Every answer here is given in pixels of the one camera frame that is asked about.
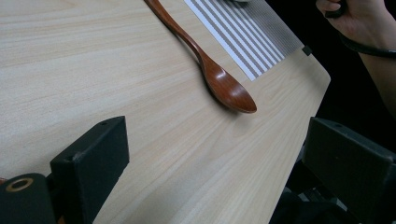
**white stripe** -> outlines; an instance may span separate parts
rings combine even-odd
[[[270,51],[276,56],[276,59],[277,59],[279,62],[280,62],[282,59],[285,58],[285,56],[277,49],[277,47],[272,43],[272,41],[267,37],[267,35],[266,35],[265,33],[262,32],[262,30],[258,27],[258,25],[256,24],[256,22],[255,22],[254,20],[252,20],[252,19],[249,17],[249,15],[246,13],[245,10],[238,10],[237,12],[239,13],[240,16],[243,16],[242,13],[244,13],[245,17],[247,17],[248,20],[250,21],[250,23],[253,24],[253,26],[254,26],[254,28],[253,28],[253,27],[251,27],[251,25],[249,25],[250,28],[252,28],[252,30],[254,31],[254,33],[255,33],[256,35],[260,35],[260,36],[262,36],[262,37],[266,40],[266,42],[264,42],[264,45],[265,45],[266,47],[268,47],[268,49],[270,49]],[[276,55],[276,53],[274,53],[274,51],[273,51],[272,49],[274,49],[274,50],[276,51],[276,53],[277,53],[282,59],[280,59],[280,58]]]
[[[220,42],[220,44],[225,48],[225,50],[233,56],[233,59],[236,61],[236,63],[241,67],[241,69],[245,72],[247,77],[253,81],[256,79],[256,77],[253,75],[253,73],[250,72],[250,69],[248,69],[245,64],[241,61],[241,59],[233,52],[233,50],[228,46],[228,44],[221,38],[221,36],[218,34],[216,29],[210,24],[210,22],[205,18],[205,16],[201,13],[201,11],[194,5],[194,3],[191,0],[185,0],[186,4],[194,11],[194,13],[198,16],[198,18],[201,20],[201,22],[206,26],[206,28],[212,33],[212,35]]]
[[[201,8],[205,8],[206,9],[206,13],[207,13],[207,7],[205,7],[201,1],[197,1],[198,5],[200,5]],[[216,20],[216,18],[214,18],[213,15],[211,15],[210,13],[207,13],[207,15],[210,17],[210,19],[220,28],[220,30],[223,32],[223,34],[230,40],[230,42],[232,42],[233,46],[239,51],[240,54],[242,54],[242,56],[245,58],[246,61],[249,62],[250,66],[252,66],[252,68],[255,70],[255,72],[260,75],[261,71],[260,69],[249,59],[249,57],[246,55],[246,53],[239,47],[239,45],[233,40],[233,38],[227,33],[227,31],[221,26],[221,24],[219,24],[219,22]]]
[[[246,41],[248,41],[248,43],[250,43],[250,45],[254,48],[254,50],[257,51],[258,54],[260,54],[260,60],[264,60],[267,64],[269,64],[270,67],[274,66],[276,64],[276,61],[273,59],[273,57],[268,57],[266,54],[263,55],[262,51],[267,52],[267,49],[264,48],[264,46],[262,45],[262,42],[260,40],[257,39],[257,37],[250,32],[250,30],[247,28],[247,26],[242,23],[242,20],[240,18],[238,18],[235,14],[235,12],[233,12],[232,10],[228,10],[230,13],[227,14],[232,14],[233,17],[230,19],[230,21],[237,21],[239,26],[243,28],[243,36],[246,39]]]
[[[252,42],[250,41],[250,39],[245,35],[245,31],[241,30],[240,25],[236,24],[236,23],[234,22],[235,20],[233,20],[233,18],[230,18],[229,13],[225,12],[225,11],[224,11],[224,8],[223,8],[222,6],[218,5],[218,7],[219,7],[220,11],[221,11],[222,13],[224,13],[225,16],[226,16],[227,19],[228,19],[227,21],[224,22],[225,24],[227,24],[227,27],[233,32],[233,27],[229,27],[229,26],[228,26],[228,23],[230,22],[230,23],[232,23],[233,26],[239,31],[239,33],[241,33],[241,35],[242,35],[242,37],[243,37],[244,39],[242,39],[242,38],[241,38],[237,33],[235,33],[235,32],[233,32],[233,35],[234,35],[241,43],[243,43],[245,49],[250,53],[250,55],[254,58],[255,61],[257,61],[257,63],[258,63],[258,64],[260,65],[260,67],[262,68],[262,69],[260,70],[259,75],[261,75],[262,72],[266,72],[266,71],[268,70],[268,67],[267,67],[265,64],[262,63],[262,59],[264,59],[264,60],[267,62],[267,64],[269,64],[270,67],[271,67],[271,64],[266,60],[266,58],[264,57],[264,55],[262,55],[262,53],[256,48],[256,46],[255,46],[254,44],[252,44]],[[253,49],[252,49],[251,47],[249,47],[247,44],[245,44],[246,42],[248,42],[248,43],[253,47]]]

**dark floor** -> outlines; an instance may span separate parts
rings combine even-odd
[[[394,0],[386,1],[396,11]],[[359,55],[342,45],[315,0],[267,0],[330,74],[332,81],[317,117],[344,124],[379,145],[396,151],[396,121],[383,105]]]

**spoon handle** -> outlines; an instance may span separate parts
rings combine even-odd
[[[176,35],[186,42],[186,44],[194,51],[197,58],[201,61],[202,49],[198,44],[185,32],[174,19],[165,10],[163,5],[161,5],[159,0],[145,0],[146,4],[151,8],[154,14]]]

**light wood tabletop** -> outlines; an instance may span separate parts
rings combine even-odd
[[[94,223],[268,223],[330,77],[297,49],[250,81],[183,0],[161,2],[257,112],[214,100],[143,0],[1,1],[0,177],[48,175],[94,124],[125,116],[130,163]]]

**wood grain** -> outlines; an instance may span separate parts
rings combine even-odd
[[[131,162],[95,223],[267,223],[330,78],[297,50],[251,82],[182,0],[162,3],[257,112],[213,101],[143,0],[2,1],[0,176],[47,175],[91,126],[123,115]]]

